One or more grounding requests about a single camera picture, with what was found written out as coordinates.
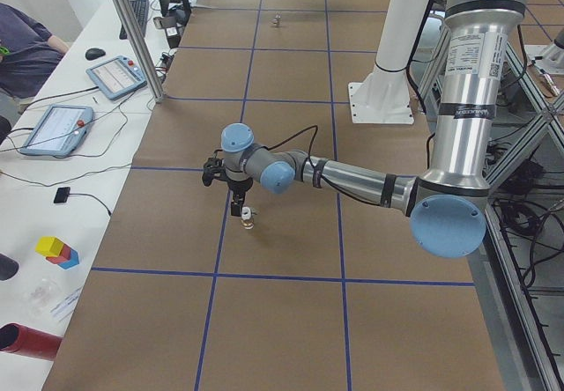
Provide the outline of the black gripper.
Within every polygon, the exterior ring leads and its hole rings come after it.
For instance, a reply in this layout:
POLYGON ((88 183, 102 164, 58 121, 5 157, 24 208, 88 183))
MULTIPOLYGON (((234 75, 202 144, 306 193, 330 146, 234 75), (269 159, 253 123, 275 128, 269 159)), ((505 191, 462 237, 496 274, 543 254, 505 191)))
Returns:
POLYGON ((233 192, 230 202, 230 214, 234 217, 240 217, 241 209, 245 206, 246 193, 253 186, 253 179, 247 178, 239 181, 228 178, 227 185, 233 192))

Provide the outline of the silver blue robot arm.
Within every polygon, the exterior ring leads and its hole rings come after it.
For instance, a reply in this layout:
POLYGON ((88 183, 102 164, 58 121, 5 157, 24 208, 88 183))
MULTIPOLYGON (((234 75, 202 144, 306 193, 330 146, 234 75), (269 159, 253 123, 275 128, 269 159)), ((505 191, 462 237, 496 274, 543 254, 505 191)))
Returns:
MULTIPOLYGON (((374 68, 349 86, 357 123, 408 124, 407 74, 433 0, 390 0, 374 68)), ((496 115, 508 37, 527 0, 447 0, 449 49, 428 169, 417 176, 379 173, 308 151, 276 152, 258 144, 250 127, 233 123, 221 134, 219 179, 239 215, 254 183, 272 193, 294 182, 330 187, 363 203, 402 211, 416 242, 446 258, 475 251, 486 233, 490 187, 482 174, 496 115)))

